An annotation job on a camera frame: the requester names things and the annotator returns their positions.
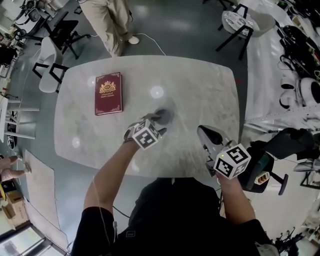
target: marble table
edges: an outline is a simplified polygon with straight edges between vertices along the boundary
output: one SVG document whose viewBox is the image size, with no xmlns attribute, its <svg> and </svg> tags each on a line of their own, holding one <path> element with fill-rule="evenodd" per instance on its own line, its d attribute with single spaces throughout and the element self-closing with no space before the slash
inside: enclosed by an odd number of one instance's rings
<svg viewBox="0 0 320 256">
<path fill-rule="evenodd" d="M 95 78 L 114 72 L 122 75 L 123 112 L 96 116 Z M 238 94 L 229 68 L 182 57 L 124 56 L 67 70 L 55 108 L 55 151 L 99 169 L 122 144 L 128 125 L 159 108 L 174 113 L 172 122 L 158 144 L 137 152 L 127 175 L 209 177 L 199 125 L 238 141 Z"/>
</svg>

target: white sneaker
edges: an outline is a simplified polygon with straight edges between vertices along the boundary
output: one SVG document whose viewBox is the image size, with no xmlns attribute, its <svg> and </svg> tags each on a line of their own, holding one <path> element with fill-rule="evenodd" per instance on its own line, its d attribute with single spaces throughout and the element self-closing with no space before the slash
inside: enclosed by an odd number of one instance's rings
<svg viewBox="0 0 320 256">
<path fill-rule="evenodd" d="M 14 153 L 18 157 L 18 160 L 22 161 L 24 159 L 19 151 L 15 151 Z"/>
<path fill-rule="evenodd" d="M 140 40 L 139 40 L 138 37 L 132 36 L 132 37 L 128 40 L 128 42 L 129 42 L 130 44 L 132 44 L 132 45 L 136 45 L 137 43 L 140 42 Z"/>
<path fill-rule="evenodd" d="M 32 171 L 31 171 L 31 168 L 30 168 L 30 166 L 29 166 L 29 164 L 28 163 L 24 163 L 24 173 L 25 174 L 30 174 Z"/>
</svg>

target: floor mat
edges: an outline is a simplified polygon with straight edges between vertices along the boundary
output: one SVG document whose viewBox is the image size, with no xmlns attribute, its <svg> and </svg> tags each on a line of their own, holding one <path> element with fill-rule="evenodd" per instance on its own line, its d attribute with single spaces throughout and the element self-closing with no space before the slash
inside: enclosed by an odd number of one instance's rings
<svg viewBox="0 0 320 256">
<path fill-rule="evenodd" d="M 25 207 L 28 213 L 30 222 L 48 239 L 61 249 L 68 251 L 68 239 L 65 233 L 52 225 L 42 214 L 40 214 L 25 198 Z"/>
<path fill-rule="evenodd" d="M 26 175 L 30 203 L 42 216 L 60 230 L 56 207 L 54 170 L 27 150 L 24 151 L 23 157 L 31 168 L 31 173 Z"/>
</svg>

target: person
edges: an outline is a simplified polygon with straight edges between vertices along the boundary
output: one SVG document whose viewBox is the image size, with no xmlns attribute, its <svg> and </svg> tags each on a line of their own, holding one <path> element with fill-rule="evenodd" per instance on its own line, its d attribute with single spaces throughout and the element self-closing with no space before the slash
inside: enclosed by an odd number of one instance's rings
<svg viewBox="0 0 320 256">
<path fill-rule="evenodd" d="M 22 161 L 22 156 L 18 153 L 9 157 L 1 155 L 0 158 L 0 182 L 16 179 L 22 175 L 31 173 L 31 169 L 27 163 L 24 163 L 24 170 L 10 170 L 11 165 L 15 164 L 18 160 Z"/>
<path fill-rule="evenodd" d="M 93 178 L 84 199 L 72 256 L 246 255 L 278 256 L 238 178 L 217 173 L 226 218 L 216 191 L 194 178 L 158 178 L 135 202 L 128 228 L 114 228 L 113 203 L 139 150 L 125 139 Z"/>
<path fill-rule="evenodd" d="M 128 31 L 130 10 L 126 0 L 78 0 L 80 7 L 112 57 L 121 55 L 124 42 L 138 44 Z"/>
</svg>

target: gold emblem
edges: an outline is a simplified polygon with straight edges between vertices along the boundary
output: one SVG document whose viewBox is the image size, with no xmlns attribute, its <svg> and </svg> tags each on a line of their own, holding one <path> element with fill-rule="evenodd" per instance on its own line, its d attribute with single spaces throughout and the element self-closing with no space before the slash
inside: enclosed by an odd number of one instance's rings
<svg viewBox="0 0 320 256">
<path fill-rule="evenodd" d="M 104 84 L 101 84 L 100 93 L 110 93 L 116 90 L 116 85 L 114 82 L 106 81 Z"/>
</svg>

